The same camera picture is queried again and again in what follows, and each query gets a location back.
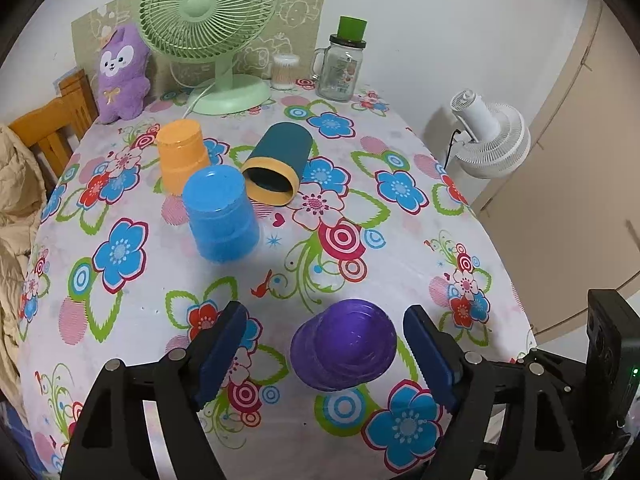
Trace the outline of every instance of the floral tablecloth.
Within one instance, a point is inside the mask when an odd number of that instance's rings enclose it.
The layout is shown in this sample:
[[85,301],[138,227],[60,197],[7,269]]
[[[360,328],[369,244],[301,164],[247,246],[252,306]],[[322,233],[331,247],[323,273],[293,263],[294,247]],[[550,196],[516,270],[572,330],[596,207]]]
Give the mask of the floral tablecloth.
[[[534,343],[464,197],[376,92],[329,103],[299,80],[246,112],[192,115],[212,164],[239,167],[277,122],[298,122],[314,138],[298,196],[279,208],[254,204],[258,247],[217,266],[198,255],[181,199],[162,190],[156,135],[182,116],[186,97],[172,92],[135,120],[94,124],[42,214],[20,312],[23,397],[40,459],[51,472],[62,468],[108,359],[140,364],[185,347],[229,300],[250,318],[199,418],[230,480],[382,480],[428,459],[448,416],[404,341],[407,307],[421,304],[487,358],[508,361]],[[313,195],[329,209],[318,214]],[[398,353],[371,383],[316,392],[293,372],[290,340],[345,298],[388,313]],[[161,478],[173,478],[153,404],[146,414]]]

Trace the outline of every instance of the white fan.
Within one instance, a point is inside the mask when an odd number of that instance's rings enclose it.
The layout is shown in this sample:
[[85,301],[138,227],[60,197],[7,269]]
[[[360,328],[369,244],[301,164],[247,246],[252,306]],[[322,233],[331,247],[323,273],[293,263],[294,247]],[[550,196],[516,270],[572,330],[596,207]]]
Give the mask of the white fan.
[[513,106],[487,105],[467,89],[453,97],[451,111],[472,139],[455,154],[469,175],[498,178],[524,162],[531,147],[531,135],[522,114]]

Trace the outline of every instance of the wooden chair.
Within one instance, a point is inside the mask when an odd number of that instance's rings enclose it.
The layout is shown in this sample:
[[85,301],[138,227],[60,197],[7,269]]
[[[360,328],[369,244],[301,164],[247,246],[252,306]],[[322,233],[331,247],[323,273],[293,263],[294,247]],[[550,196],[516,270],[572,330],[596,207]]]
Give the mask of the wooden chair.
[[64,78],[58,87],[60,97],[17,118],[9,127],[28,148],[37,145],[53,173],[60,178],[73,153],[60,130],[71,126],[81,140],[98,116],[98,111],[84,70]]

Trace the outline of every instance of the white electric fan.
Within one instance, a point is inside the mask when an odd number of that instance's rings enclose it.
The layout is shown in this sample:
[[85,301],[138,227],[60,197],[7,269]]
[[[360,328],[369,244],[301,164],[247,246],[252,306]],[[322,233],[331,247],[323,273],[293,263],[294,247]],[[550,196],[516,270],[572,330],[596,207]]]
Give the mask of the white electric fan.
[[278,0],[140,0],[140,35],[155,52],[180,63],[216,62],[216,77],[198,85],[189,110],[222,115],[265,102],[270,89],[260,78],[233,74],[233,56],[273,16]]
[[498,178],[524,162],[531,135],[516,108],[501,103],[487,105],[467,89],[453,97],[451,111],[472,139],[455,153],[466,173],[476,178]]

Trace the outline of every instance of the yellow rim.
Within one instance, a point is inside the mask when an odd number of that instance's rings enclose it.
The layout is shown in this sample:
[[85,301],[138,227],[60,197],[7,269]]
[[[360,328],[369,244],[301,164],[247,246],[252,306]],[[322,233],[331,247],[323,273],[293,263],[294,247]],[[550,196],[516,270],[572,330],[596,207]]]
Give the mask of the yellow rim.
[[[251,168],[263,168],[264,170],[271,170],[282,175],[291,184],[291,191],[270,191],[269,189],[264,189],[258,186],[245,173],[246,170],[250,170]],[[244,175],[246,193],[249,198],[263,204],[287,205],[291,202],[300,187],[300,180],[293,168],[276,158],[270,158],[268,156],[254,156],[249,158],[242,165],[240,171],[242,171],[242,174]]]

